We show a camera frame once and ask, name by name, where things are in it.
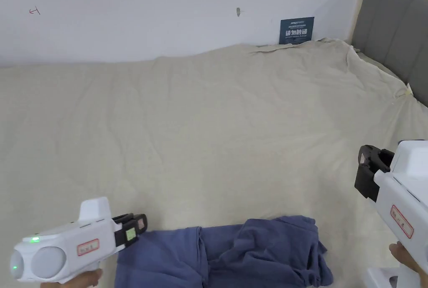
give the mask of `red bordered label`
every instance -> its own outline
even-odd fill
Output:
[[[85,255],[87,253],[90,253],[98,249],[100,249],[100,240],[94,239],[94,240],[85,242],[84,244],[78,245],[77,255],[80,257],[81,255]]]
[[[391,207],[391,217],[400,226],[407,238],[411,239],[415,230],[395,205]]]

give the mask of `white wall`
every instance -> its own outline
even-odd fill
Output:
[[[0,66],[133,61],[235,43],[278,43],[280,20],[315,16],[314,38],[349,36],[356,0],[1,0]],[[40,15],[30,14],[37,6]],[[236,8],[242,10],[240,17]]]

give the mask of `finger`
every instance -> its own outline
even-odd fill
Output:
[[[90,286],[98,285],[98,280],[101,278],[103,271],[97,269],[96,271],[87,271],[79,274],[71,281],[64,284],[65,288],[88,288]]]
[[[419,271],[420,267],[400,242],[390,245],[390,252],[398,262],[404,264],[413,271]]]

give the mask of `blue sign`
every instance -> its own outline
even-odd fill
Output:
[[[301,44],[312,39],[314,17],[281,21],[280,44]]]

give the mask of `blue towel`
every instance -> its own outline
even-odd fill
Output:
[[[259,288],[331,285],[315,220],[146,232],[119,253],[115,288]]]

